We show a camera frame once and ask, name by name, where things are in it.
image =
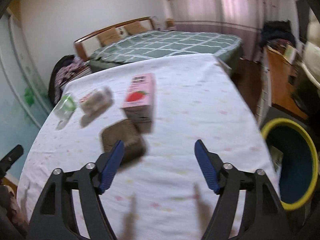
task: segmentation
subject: green bedspread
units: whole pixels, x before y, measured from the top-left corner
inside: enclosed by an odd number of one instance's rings
[[[103,69],[145,59],[193,53],[211,53],[232,68],[232,61],[242,56],[241,39],[220,33],[149,31],[97,49],[89,58],[93,65]]]

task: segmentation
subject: red fruit illustration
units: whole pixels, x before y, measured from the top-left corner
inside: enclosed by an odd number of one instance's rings
[[[146,93],[145,91],[136,91],[136,92],[130,93],[127,96],[127,99],[125,101],[126,102],[138,101],[138,100],[142,99],[147,94],[148,93]]]

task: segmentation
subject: metal screw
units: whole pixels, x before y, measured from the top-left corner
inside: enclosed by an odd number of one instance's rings
[[[265,172],[264,170],[262,170],[262,169],[258,169],[258,170],[257,170],[257,173],[258,173],[258,175],[260,175],[260,176],[263,176],[263,175],[266,174],[266,172]]]
[[[231,170],[233,168],[232,164],[231,163],[224,163],[223,164],[223,167],[226,169],[226,170]]]
[[[96,165],[94,163],[88,163],[85,167],[88,169],[88,170],[92,170]]]
[[[62,172],[62,169],[55,169],[54,171],[53,171],[53,174],[54,175],[59,175],[60,173]]]

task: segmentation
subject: yellow rim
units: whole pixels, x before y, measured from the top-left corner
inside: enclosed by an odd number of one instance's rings
[[[305,192],[305,194],[302,196],[302,198],[300,198],[297,202],[292,203],[292,204],[288,204],[285,202],[282,202],[282,206],[285,210],[295,210],[300,208],[301,206],[303,206],[308,199],[311,197],[315,187],[316,187],[316,183],[317,183],[317,179],[318,179],[318,155],[317,155],[317,151],[316,151],[316,147],[313,144],[313,141],[311,139],[311,137],[309,136],[309,134],[300,126],[298,125],[296,122],[290,120],[290,119],[286,119],[286,118],[276,118],[271,120],[270,122],[268,122],[263,128],[262,128],[262,136],[263,138],[266,140],[267,136],[269,134],[269,132],[275,128],[276,126],[279,125],[286,125],[289,126],[293,129],[295,129],[298,133],[300,133],[300,135],[305,139],[305,141],[308,143],[308,146],[310,148],[311,151],[311,157],[312,157],[312,179],[310,182],[310,185],[308,187],[308,190]]]

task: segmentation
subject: brown cushion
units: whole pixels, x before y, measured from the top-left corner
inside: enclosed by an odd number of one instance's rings
[[[127,32],[131,35],[138,34],[138,33],[143,33],[148,31],[147,28],[143,27],[140,22],[133,22],[129,23],[124,28],[127,30]]]
[[[111,28],[103,33],[99,33],[98,39],[103,46],[108,46],[113,42],[121,40],[121,36],[118,34],[115,28]]]

